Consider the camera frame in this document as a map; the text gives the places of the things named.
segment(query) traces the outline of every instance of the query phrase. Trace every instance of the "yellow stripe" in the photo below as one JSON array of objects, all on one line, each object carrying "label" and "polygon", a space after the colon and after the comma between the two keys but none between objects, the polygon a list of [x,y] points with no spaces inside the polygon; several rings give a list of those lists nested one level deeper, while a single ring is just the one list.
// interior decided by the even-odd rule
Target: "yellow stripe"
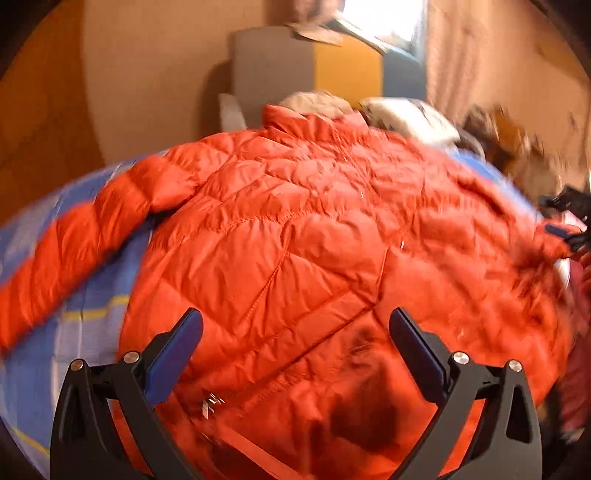
[{"label": "yellow stripe", "polygon": [[45,453],[47,456],[49,456],[49,449],[45,448],[43,445],[41,445],[41,443],[36,442],[31,437],[24,434],[23,432],[21,432],[19,429],[16,429],[15,427],[11,426],[11,429],[15,433],[15,435],[17,437],[19,437],[23,442],[32,446],[35,450],[39,450],[41,453]]},{"label": "yellow stripe", "polygon": [[107,315],[110,308],[117,305],[127,305],[129,303],[129,295],[116,295],[109,300],[109,303],[100,309],[87,309],[81,312],[64,312],[61,316],[62,322],[81,322],[82,319],[96,320]]}]

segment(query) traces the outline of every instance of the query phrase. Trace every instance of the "sunlight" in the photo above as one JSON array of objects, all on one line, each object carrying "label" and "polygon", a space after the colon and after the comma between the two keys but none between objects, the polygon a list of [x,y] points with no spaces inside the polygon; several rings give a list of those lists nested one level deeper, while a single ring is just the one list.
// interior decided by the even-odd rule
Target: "sunlight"
[{"label": "sunlight", "polygon": [[347,0],[343,16],[376,37],[394,32],[411,41],[422,10],[423,0]]}]

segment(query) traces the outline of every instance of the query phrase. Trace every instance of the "metal screw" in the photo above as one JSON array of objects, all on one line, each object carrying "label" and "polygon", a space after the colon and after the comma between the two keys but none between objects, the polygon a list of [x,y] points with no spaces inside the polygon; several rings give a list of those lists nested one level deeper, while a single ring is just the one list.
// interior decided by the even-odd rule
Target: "metal screw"
[{"label": "metal screw", "polygon": [[521,363],[517,360],[511,360],[509,362],[509,368],[511,368],[514,372],[519,373],[523,370],[523,365],[521,365]]},{"label": "metal screw", "polygon": [[70,364],[70,368],[74,371],[77,372],[78,370],[80,370],[82,367],[84,366],[84,362],[80,359],[78,360],[74,360],[71,364]]},{"label": "metal screw", "polygon": [[453,361],[460,365],[466,365],[470,361],[470,357],[467,353],[456,352],[453,354]]},{"label": "metal screw", "polygon": [[134,352],[134,351],[127,352],[127,353],[125,354],[125,356],[123,357],[123,361],[124,361],[126,364],[134,364],[134,363],[136,363],[138,360],[139,360],[139,353],[138,353],[138,352]]}]

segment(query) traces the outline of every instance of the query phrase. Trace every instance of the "yellow panel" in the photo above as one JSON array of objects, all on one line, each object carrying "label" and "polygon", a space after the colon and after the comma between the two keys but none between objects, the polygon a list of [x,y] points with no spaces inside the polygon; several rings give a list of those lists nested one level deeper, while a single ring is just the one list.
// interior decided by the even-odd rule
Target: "yellow panel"
[{"label": "yellow panel", "polygon": [[314,43],[314,87],[328,90],[359,108],[359,101],[382,96],[384,61],[361,40],[343,35],[338,47]]}]

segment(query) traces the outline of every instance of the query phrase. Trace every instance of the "white pillow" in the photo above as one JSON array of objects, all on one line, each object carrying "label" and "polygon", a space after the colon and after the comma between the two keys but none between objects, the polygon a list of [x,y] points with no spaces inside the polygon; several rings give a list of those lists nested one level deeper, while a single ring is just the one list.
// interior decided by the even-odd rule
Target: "white pillow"
[{"label": "white pillow", "polygon": [[439,147],[460,140],[455,127],[431,105],[409,98],[366,98],[360,102],[372,127]]}]

